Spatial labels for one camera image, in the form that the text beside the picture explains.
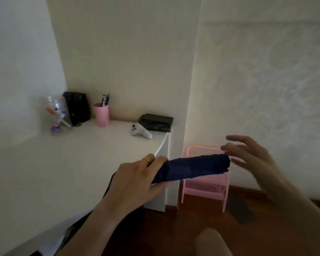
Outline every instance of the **pink metal chair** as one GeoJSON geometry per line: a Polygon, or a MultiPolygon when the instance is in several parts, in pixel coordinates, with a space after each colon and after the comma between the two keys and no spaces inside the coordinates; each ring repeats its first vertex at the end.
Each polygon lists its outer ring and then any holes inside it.
{"type": "MultiPolygon", "coordinates": [[[[198,155],[206,155],[206,154],[218,154],[222,151],[218,147],[211,146],[201,146],[201,145],[192,145],[186,148],[185,157],[193,157],[198,155]],[[192,148],[200,148],[201,150],[207,150],[207,153],[202,151],[193,154],[192,148]]],[[[182,200],[183,203],[184,194],[189,194],[193,196],[199,196],[204,198],[211,198],[216,200],[223,201],[223,209],[225,211],[226,201],[228,199],[229,193],[229,184],[230,184],[230,174],[229,172],[225,172],[223,174],[218,175],[208,175],[196,177],[193,179],[183,180],[183,193],[182,200]]]]}

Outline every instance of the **pen holder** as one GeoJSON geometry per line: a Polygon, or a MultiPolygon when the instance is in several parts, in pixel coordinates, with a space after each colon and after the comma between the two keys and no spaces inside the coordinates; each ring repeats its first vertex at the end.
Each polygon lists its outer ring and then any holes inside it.
{"type": "Polygon", "coordinates": [[[107,127],[109,125],[109,106],[102,107],[101,103],[94,104],[96,123],[99,127],[107,127]]]}

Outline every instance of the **dark floor mat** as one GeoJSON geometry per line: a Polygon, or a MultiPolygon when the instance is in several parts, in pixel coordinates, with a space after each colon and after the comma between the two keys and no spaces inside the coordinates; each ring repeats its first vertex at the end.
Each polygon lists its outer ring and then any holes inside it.
{"type": "Polygon", "coordinates": [[[255,214],[239,197],[229,195],[226,208],[234,216],[234,218],[236,218],[239,224],[256,221],[255,214]]]}

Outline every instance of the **white game controller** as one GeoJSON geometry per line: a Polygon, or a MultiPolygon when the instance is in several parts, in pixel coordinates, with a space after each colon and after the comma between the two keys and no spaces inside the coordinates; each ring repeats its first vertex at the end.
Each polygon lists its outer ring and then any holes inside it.
{"type": "Polygon", "coordinates": [[[145,129],[141,124],[135,123],[130,130],[131,135],[143,135],[145,138],[152,139],[153,135],[145,129]]]}

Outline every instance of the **desk surface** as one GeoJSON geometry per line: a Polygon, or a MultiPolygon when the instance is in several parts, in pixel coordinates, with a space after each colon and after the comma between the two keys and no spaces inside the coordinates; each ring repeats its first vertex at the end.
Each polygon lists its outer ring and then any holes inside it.
{"type": "Polygon", "coordinates": [[[0,255],[73,215],[91,210],[123,162],[157,154],[167,133],[129,134],[90,120],[65,136],[39,134],[0,152],[0,255]]]}

